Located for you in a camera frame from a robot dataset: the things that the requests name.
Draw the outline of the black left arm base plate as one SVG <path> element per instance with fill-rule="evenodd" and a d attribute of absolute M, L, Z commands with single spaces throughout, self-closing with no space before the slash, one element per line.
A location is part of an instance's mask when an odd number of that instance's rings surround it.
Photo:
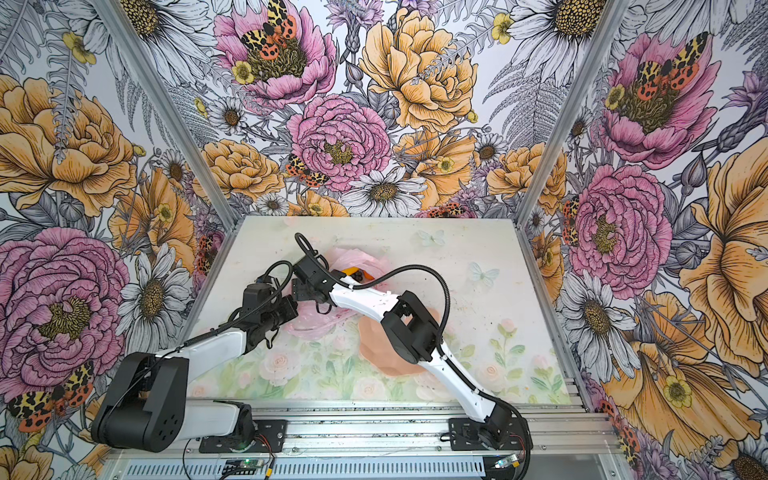
<path fill-rule="evenodd" d="M 203 454 L 281 453 L 288 422 L 257 419 L 237 427 L 227 436 L 204 437 L 198 451 Z"/>

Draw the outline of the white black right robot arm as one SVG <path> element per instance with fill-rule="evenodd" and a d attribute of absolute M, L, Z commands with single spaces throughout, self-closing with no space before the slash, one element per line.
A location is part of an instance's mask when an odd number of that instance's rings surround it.
<path fill-rule="evenodd" d="M 411 291 L 395 294 L 375 288 L 398 274 L 411 271 L 426 273 L 438 281 L 444 296 L 441 320 L 436 320 Z M 447 283 L 437 271 L 424 265 L 405 265 L 361 284 L 341 271 L 328 270 L 307 254 L 293 265 L 293 275 L 295 293 L 307 292 L 313 300 L 378 322 L 394 352 L 405 362 L 433 375 L 458 401 L 466 416 L 478 424 L 478 437 L 483 446 L 499 450 L 516 439 L 525 453 L 530 452 L 533 446 L 530 429 L 519 409 L 483 389 L 444 341 L 451 299 Z"/>

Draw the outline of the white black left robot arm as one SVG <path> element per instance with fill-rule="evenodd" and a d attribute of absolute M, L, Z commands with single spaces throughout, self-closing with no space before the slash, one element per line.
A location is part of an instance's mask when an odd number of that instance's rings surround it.
<path fill-rule="evenodd" d="M 177 440 L 211 438 L 249 446 L 256 427 L 249 406 L 234 401 L 198 401 L 189 384 L 243 356 L 298 315 L 298 303 L 276 286 L 255 282 L 227 321 L 181 346 L 150 354 L 134 352 L 118 367 L 95 419 L 92 439 L 116 449 L 158 453 Z"/>

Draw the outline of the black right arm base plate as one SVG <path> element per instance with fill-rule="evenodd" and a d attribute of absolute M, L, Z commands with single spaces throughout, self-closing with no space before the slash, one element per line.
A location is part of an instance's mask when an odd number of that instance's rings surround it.
<path fill-rule="evenodd" d="M 454 417 L 447 421 L 448 431 L 441 436 L 450 444 L 452 451 L 523 451 L 528 442 L 528 432 L 519 418 L 497 431 L 493 426 L 469 418 Z"/>

